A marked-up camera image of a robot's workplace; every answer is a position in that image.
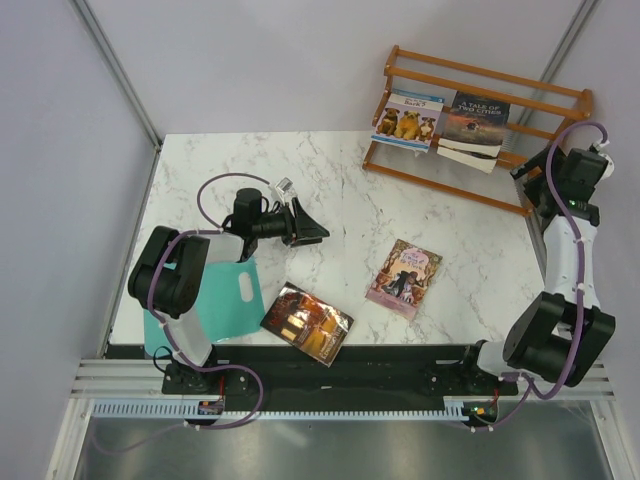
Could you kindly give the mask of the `Jane Eyre blue book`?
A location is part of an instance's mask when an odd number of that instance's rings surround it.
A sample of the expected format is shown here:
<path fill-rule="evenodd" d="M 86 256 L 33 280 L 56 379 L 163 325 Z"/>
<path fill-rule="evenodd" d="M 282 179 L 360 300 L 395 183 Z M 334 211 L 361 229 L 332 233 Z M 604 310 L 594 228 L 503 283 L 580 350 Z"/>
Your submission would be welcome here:
<path fill-rule="evenodd" d="M 487 174 L 493 172 L 497 163 L 496 158 L 490 158 L 480 153 L 459 151 L 442 146 L 438 147 L 437 154 Z"/>

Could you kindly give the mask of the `Tale of Two Cities book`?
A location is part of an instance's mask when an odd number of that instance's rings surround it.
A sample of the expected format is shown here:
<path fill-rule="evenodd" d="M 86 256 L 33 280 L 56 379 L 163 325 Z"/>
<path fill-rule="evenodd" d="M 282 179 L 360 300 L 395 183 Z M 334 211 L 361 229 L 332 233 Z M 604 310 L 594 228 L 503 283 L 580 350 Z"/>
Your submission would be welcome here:
<path fill-rule="evenodd" d="M 458 91 L 438 145 L 496 158 L 505 137 L 510 107 L 507 102 Z"/>

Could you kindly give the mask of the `dog cover Bark book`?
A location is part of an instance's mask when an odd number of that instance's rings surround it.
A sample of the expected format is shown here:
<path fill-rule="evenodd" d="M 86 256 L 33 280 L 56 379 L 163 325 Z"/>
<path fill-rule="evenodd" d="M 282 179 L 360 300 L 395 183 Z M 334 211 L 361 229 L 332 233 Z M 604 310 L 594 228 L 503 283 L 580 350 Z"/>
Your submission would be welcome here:
<path fill-rule="evenodd" d="M 371 139 L 414 152 L 427 152 L 443 108 L 441 97 L 392 89 L 374 122 Z"/>

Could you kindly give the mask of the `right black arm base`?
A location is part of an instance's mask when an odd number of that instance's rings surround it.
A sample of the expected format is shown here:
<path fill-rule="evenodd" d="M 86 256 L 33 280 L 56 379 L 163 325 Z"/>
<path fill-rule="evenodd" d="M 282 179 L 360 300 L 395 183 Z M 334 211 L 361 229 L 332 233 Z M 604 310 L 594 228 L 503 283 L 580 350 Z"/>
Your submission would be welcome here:
<path fill-rule="evenodd" d="M 444 361 L 427 364 L 424 369 L 426 386 L 430 393 L 439 396 L 499 397 L 518 394 L 517 386 L 480 370 L 476 365 L 460 361 Z"/>

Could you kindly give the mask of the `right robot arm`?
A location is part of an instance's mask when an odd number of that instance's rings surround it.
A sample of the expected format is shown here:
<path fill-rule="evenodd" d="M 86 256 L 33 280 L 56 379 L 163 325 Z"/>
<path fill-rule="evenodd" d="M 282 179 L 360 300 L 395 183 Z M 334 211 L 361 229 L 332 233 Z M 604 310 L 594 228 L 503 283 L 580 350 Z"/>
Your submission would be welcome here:
<path fill-rule="evenodd" d="M 503 342 L 480 341 L 475 358 L 458 368 L 458 381 L 477 394 L 494 376 L 527 371 L 546 382 L 578 385 L 615 331 L 602 311 L 593 281 L 593 243 L 600 212 L 590 199 L 613 165 L 595 147 L 569 153 L 544 149 L 512 170 L 518 179 L 551 159 L 552 175 L 524 183 L 525 196 L 541 221 L 546 250 L 544 288 Z"/>

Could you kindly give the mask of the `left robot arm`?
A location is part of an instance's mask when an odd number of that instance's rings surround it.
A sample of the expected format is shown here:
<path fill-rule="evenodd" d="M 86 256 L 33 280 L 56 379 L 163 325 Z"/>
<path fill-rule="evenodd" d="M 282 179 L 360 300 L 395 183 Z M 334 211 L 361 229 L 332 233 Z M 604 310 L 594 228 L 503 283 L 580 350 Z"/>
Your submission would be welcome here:
<path fill-rule="evenodd" d="M 278 238 L 295 248 L 329 236 L 296 196 L 268 210 L 260 190 L 243 188 L 218 230 L 156 227 L 130 274 L 128 293 L 159 321 L 173 357 L 187 366 L 185 382 L 208 393 L 218 385 L 220 371 L 208 362 L 212 344 L 194 310 L 205 267 L 244 263 L 263 239 Z"/>

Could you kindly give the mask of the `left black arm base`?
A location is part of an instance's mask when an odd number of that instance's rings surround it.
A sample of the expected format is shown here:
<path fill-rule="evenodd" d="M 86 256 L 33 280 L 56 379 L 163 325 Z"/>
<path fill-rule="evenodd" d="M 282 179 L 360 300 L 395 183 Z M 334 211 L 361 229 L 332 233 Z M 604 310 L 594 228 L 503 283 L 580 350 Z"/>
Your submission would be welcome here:
<path fill-rule="evenodd" d="M 177 360 L 164 369 L 161 392 L 164 395 L 249 394 L 258 392 L 258 384 L 244 366 L 236 364 L 205 365 L 213 372 L 201 372 Z"/>

